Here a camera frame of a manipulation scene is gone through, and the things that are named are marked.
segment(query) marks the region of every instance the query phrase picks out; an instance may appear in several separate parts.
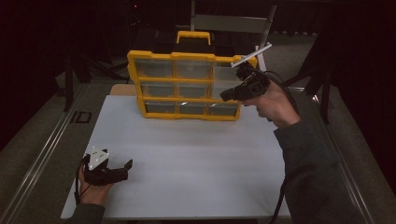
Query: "white tabletop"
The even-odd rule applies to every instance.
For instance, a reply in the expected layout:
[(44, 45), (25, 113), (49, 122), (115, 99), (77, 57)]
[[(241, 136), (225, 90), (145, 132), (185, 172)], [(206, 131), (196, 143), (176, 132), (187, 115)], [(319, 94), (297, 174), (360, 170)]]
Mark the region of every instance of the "white tabletop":
[[(238, 121), (144, 119), (135, 97), (107, 96), (86, 152), (107, 148), (108, 168), (134, 166), (110, 191), (105, 217), (271, 216), (284, 177), (275, 128), (253, 106)], [(61, 218), (73, 214), (73, 193)], [(285, 202), (279, 215), (290, 215)]]

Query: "floor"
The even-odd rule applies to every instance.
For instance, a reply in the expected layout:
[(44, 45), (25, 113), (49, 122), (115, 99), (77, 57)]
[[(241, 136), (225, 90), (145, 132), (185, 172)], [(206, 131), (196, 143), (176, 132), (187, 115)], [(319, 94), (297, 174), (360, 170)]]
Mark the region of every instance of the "floor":
[[(264, 52), (267, 70), (276, 71), (284, 79), (295, 76), (315, 38), (314, 35), (270, 35), (268, 41), (274, 46)], [(125, 70), (120, 74), (127, 75)], [(308, 78), (292, 86), (304, 87), (307, 81)], [(75, 167), (88, 144), (102, 103), (116, 83), (120, 82), (100, 74), (94, 75), (91, 84), (76, 83), (76, 102), (69, 113), (63, 112), (64, 98), (54, 95), (0, 153), (0, 211), (3, 214), (0, 223), (64, 222), (59, 216), (69, 190), (73, 190), (70, 187)], [(303, 98), (297, 101), (305, 108)], [(74, 113), (92, 117), (89, 122), (76, 122), (72, 119)], [(325, 129), (333, 136), (346, 169), (353, 176), (352, 184), (359, 190), (358, 197), (365, 202), (368, 223), (396, 223), (395, 196), (335, 87), (331, 89), (329, 120)], [(290, 219), (280, 218), (279, 223), (290, 223)]]

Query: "dark sleeve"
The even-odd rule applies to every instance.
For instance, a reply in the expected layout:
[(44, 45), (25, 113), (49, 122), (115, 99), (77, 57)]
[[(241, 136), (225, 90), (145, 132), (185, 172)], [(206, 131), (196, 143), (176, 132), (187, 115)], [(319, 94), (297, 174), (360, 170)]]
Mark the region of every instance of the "dark sleeve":
[(365, 223), (338, 171), (339, 156), (303, 121), (275, 130), (293, 223)]
[(65, 224), (97, 224), (102, 223), (105, 208), (93, 203), (80, 203), (77, 205), (73, 216)]

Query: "person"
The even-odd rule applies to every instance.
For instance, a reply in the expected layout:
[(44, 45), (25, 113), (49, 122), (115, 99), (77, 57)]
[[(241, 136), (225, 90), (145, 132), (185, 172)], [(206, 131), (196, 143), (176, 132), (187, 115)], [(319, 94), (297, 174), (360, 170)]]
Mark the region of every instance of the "person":
[[(259, 117), (277, 127), (274, 133), (283, 150), (285, 197), (293, 223), (365, 223), (337, 171), (338, 155), (301, 119), (283, 89), (271, 81), (264, 95), (240, 103), (255, 105)], [(82, 175), (80, 181), (81, 190), (87, 188)], [(99, 223), (110, 188), (87, 189), (66, 223)]]

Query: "black cable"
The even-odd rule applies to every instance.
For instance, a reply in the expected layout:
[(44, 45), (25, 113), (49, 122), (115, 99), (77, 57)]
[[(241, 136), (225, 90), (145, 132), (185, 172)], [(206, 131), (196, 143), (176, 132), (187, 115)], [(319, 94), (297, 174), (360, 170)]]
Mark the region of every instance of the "black cable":
[(79, 204), (79, 192), (78, 192), (78, 176), (79, 176), (79, 170), (81, 169), (82, 164), (84, 164), (84, 159), (81, 160), (81, 162), (78, 164), (77, 170), (76, 170), (76, 179), (75, 179), (75, 200), (76, 204)]
[(280, 82), (281, 83), (284, 83), (285, 81), (283, 80), (283, 78), (278, 74), (278, 73), (276, 73), (276, 72), (273, 72), (273, 71), (265, 71), (266, 73), (270, 73), (270, 74), (274, 74), (275, 76), (277, 76), (279, 79), (280, 79)]
[(87, 188), (85, 188), (80, 194), (79, 197), (81, 198), (81, 196), (85, 193), (85, 191), (87, 191), (87, 189), (90, 187), (91, 185), (89, 185)]
[(279, 214), (280, 206), (282, 205), (283, 198), (285, 197), (285, 187), (286, 187), (286, 178), (283, 180), (282, 186), (280, 187), (279, 198), (277, 199), (275, 212), (269, 224), (274, 224), (276, 222), (277, 215)]

